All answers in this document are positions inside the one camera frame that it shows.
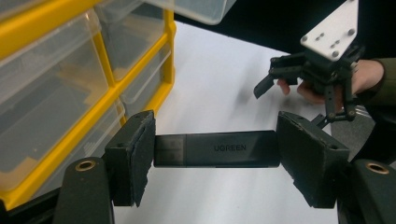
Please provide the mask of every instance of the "yellow storage rack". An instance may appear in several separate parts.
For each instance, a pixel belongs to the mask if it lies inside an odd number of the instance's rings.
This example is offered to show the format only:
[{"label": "yellow storage rack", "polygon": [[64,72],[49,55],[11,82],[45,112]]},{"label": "yellow storage rack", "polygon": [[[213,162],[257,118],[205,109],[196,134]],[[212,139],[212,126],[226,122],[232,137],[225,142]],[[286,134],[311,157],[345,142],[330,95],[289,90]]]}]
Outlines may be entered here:
[{"label": "yellow storage rack", "polygon": [[[35,42],[41,36],[65,22],[70,21],[77,15],[93,8],[100,2],[99,0],[42,1],[19,12],[17,15],[0,19],[0,43],[2,43],[0,48],[0,61]],[[0,190],[0,199],[5,202],[8,210],[31,199],[32,195],[34,195],[51,173],[56,170],[99,118],[101,118],[119,99],[122,92],[134,81],[150,60],[166,45],[170,47],[171,55],[163,64],[163,81],[145,107],[145,110],[152,109],[155,113],[158,111],[175,81],[173,50],[176,24],[174,22],[173,11],[164,10],[163,19],[163,35],[134,65],[127,75],[119,81],[116,81],[112,74],[101,34],[99,33],[93,37],[96,51],[106,74],[108,91],[15,189],[8,191]]]}]

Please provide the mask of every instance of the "white table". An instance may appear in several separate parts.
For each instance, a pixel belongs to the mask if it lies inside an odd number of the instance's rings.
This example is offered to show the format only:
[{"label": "white table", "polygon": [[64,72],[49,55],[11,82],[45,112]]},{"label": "white table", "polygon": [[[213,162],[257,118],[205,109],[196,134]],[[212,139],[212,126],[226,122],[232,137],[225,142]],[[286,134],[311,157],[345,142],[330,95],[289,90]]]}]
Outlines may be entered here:
[{"label": "white table", "polygon": [[[270,59],[284,52],[183,23],[175,39],[175,87],[157,116],[157,134],[274,130],[285,110],[313,119],[324,107],[274,86],[257,100],[253,88]],[[116,223],[335,224],[335,209],[314,209],[283,167],[151,168],[141,206],[116,207]]]}]

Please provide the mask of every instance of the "dark green sleeve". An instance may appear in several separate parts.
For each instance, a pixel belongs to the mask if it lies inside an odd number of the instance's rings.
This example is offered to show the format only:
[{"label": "dark green sleeve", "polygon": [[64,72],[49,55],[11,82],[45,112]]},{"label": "dark green sleeve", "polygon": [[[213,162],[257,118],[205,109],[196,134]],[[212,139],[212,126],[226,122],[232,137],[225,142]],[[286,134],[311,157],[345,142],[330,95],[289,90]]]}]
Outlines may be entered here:
[{"label": "dark green sleeve", "polygon": [[359,94],[365,105],[396,105],[396,58],[375,59],[384,66],[384,77],[377,92]]}]

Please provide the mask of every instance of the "black robotic claw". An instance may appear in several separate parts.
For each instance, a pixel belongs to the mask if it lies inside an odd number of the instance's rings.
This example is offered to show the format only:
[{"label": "black robotic claw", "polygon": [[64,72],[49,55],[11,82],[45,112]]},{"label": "black robotic claw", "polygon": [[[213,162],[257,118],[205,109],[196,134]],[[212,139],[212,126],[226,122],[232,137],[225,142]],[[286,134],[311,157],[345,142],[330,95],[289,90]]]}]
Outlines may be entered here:
[{"label": "black robotic claw", "polygon": [[[326,105],[326,123],[338,120],[352,121],[356,116],[352,96],[351,79],[355,71],[356,61],[361,57],[363,48],[351,46],[343,57],[330,61],[314,51],[291,54],[271,59],[268,76],[255,88],[256,98],[261,97],[274,85],[275,79],[286,79],[289,85],[297,85],[297,78],[312,84],[314,91],[324,95]],[[342,87],[343,107],[337,113],[335,86]]]}]

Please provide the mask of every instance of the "screw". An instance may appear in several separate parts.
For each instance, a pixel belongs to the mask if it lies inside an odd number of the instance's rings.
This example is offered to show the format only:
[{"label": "screw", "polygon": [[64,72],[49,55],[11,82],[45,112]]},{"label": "screw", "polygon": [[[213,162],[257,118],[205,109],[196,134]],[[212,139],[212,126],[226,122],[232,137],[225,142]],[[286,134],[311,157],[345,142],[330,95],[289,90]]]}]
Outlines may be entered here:
[{"label": "screw", "polygon": [[338,52],[338,50],[336,50],[336,51],[334,51],[334,52],[332,53],[332,56],[333,56],[334,58],[336,58],[336,57],[338,57],[339,54],[340,54],[340,53]]},{"label": "screw", "polygon": [[355,32],[356,32],[355,29],[350,29],[350,30],[348,30],[347,34],[348,35],[354,35]]}]

